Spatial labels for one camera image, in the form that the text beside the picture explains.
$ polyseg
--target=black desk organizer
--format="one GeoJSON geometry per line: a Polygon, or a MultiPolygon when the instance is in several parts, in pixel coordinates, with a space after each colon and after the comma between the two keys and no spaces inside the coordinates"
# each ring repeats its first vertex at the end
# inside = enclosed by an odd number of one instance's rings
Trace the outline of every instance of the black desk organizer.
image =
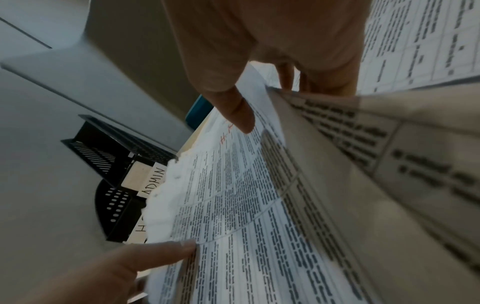
{"type": "Polygon", "coordinates": [[[122,187],[133,163],[167,165],[176,156],[153,144],[128,134],[90,115],[75,138],[62,142],[95,170],[103,180],[95,193],[95,210],[106,239],[128,239],[145,208],[145,199],[122,187]]]}

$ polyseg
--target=blue object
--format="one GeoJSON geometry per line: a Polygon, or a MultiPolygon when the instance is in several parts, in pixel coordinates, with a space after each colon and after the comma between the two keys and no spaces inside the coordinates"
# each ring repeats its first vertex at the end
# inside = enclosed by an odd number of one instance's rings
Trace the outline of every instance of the blue object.
{"type": "Polygon", "coordinates": [[[212,104],[200,95],[185,116],[186,124],[196,130],[213,108],[212,104]]]}

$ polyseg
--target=hand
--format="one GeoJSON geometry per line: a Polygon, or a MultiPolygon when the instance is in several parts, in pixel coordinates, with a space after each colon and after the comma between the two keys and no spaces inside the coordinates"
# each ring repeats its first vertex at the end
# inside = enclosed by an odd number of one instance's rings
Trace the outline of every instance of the hand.
{"type": "Polygon", "coordinates": [[[276,66],[291,90],[356,92],[371,0],[163,0],[188,78],[245,133],[254,114],[235,87],[249,60],[276,66]]]}
{"type": "Polygon", "coordinates": [[[189,257],[195,240],[125,245],[87,265],[49,282],[21,304],[125,304],[141,292],[145,278],[137,271],[176,263],[189,257]]]}

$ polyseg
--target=fingernail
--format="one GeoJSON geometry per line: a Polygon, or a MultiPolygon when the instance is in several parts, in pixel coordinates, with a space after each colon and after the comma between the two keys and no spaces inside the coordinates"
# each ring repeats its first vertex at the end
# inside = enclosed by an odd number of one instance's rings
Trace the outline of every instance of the fingernail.
{"type": "Polygon", "coordinates": [[[180,245],[183,247],[183,250],[191,251],[197,246],[197,240],[195,240],[194,238],[183,240],[180,241],[180,245]]]}

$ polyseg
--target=chair backrest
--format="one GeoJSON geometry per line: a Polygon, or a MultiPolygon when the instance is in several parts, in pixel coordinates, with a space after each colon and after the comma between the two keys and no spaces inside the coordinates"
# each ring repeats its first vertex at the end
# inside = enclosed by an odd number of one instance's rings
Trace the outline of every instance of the chair backrest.
{"type": "Polygon", "coordinates": [[[84,38],[177,117],[183,119],[199,96],[160,0],[91,0],[84,38]]]}

